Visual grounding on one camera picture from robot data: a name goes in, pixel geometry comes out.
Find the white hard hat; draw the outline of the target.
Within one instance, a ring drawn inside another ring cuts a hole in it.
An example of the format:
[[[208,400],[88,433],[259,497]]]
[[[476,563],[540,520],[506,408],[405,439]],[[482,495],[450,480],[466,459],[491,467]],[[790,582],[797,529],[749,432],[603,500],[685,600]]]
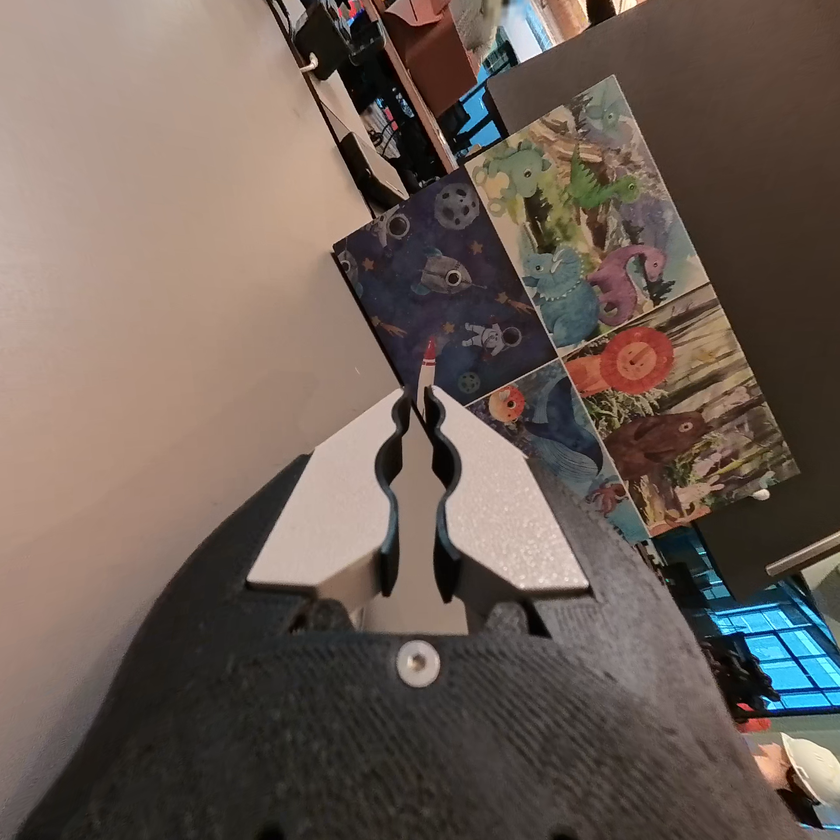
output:
[[[839,807],[839,760],[830,750],[803,738],[781,734],[795,783],[817,805]]]

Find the black partition panel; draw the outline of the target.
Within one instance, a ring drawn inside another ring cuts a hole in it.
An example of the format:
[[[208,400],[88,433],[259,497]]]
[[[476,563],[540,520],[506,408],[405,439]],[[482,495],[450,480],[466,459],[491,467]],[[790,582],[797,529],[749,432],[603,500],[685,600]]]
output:
[[[839,2],[643,2],[488,88],[511,133],[611,75],[801,471],[697,522],[743,602],[838,534]]]

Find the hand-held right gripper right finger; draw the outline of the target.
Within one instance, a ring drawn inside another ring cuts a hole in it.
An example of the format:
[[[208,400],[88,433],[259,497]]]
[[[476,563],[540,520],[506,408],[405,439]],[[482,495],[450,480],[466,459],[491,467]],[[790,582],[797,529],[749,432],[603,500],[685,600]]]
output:
[[[486,618],[504,602],[588,593],[527,456],[436,386],[425,390],[425,428],[443,488],[433,550],[443,602]]]

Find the brown cardboard box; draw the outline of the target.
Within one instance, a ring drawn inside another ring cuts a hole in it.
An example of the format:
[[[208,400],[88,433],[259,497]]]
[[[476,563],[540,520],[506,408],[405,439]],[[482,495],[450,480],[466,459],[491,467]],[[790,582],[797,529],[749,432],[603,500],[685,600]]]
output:
[[[394,1],[383,14],[404,67],[436,119],[476,85],[480,68],[450,6],[449,1]]]

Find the grey metal tube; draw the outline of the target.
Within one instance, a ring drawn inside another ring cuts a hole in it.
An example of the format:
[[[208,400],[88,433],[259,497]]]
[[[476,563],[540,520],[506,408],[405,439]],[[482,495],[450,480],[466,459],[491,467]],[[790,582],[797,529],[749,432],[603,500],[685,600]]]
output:
[[[808,546],[777,561],[768,563],[764,570],[773,579],[785,577],[800,572],[811,565],[838,554],[839,531],[817,540]]]

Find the small black charging box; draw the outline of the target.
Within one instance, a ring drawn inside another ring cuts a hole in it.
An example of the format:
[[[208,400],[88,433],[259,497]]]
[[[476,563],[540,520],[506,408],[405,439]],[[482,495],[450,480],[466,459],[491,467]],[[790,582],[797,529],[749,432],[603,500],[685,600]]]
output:
[[[292,33],[308,72],[326,81],[350,59],[350,30],[334,1],[314,1],[305,6]]]

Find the dark flat device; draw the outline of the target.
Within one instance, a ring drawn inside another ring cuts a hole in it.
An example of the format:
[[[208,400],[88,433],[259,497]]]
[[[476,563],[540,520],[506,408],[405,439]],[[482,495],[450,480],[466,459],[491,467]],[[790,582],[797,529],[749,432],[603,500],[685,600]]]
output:
[[[386,162],[368,140],[349,131],[339,142],[339,152],[353,182],[373,209],[385,211],[408,199],[396,168]]]

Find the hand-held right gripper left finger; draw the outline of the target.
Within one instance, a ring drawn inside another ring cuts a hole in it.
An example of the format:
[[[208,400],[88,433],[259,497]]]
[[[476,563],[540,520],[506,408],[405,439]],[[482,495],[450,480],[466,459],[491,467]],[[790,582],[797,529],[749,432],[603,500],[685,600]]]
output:
[[[316,447],[247,574],[259,591],[339,602],[348,613],[392,594],[405,391],[394,390]]]

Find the illustrated puzzle box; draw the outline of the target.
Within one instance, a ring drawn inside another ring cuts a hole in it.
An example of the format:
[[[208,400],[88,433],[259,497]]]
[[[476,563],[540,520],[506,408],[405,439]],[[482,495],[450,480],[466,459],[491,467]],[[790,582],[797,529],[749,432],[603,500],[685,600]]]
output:
[[[400,381],[655,537],[800,474],[617,79],[340,239]]]

